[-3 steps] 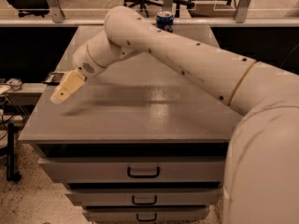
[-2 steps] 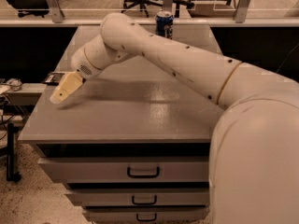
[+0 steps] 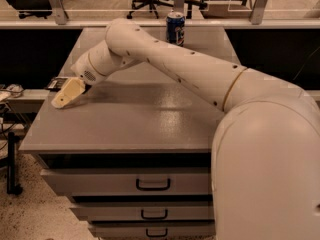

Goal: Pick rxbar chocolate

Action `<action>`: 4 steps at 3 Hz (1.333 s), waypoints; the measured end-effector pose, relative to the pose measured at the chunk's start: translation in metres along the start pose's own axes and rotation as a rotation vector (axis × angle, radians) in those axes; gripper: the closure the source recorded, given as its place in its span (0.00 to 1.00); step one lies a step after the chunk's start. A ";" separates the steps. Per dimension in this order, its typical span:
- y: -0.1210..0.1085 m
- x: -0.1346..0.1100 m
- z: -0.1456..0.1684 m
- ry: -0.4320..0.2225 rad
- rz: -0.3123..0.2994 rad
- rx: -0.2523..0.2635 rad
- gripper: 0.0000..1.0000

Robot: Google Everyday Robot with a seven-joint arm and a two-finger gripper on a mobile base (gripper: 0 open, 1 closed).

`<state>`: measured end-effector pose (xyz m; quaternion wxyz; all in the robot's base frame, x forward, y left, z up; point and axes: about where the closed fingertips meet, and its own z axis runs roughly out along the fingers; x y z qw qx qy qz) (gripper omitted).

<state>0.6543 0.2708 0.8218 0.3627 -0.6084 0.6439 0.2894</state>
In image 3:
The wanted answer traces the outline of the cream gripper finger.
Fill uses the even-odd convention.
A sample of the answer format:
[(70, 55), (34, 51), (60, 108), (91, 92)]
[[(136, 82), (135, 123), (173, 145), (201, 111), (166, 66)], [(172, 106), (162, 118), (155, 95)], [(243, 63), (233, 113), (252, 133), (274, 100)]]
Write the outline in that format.
[(77, 96), (77, 93), (59, 91), (52, 99), (51, 105), (56, 109), (62, 109), (72, 103)]

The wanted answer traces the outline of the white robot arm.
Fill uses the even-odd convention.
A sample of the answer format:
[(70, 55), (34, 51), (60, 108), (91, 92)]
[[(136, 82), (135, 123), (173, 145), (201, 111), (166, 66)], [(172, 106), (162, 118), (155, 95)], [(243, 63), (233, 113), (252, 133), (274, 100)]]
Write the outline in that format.
[(301, 87), (160, 41), (127, 19), (73, 64), (52, 104), (147, 62), (224, 112), (211, 151), (215, 240), (320, 240), (320, 109)]

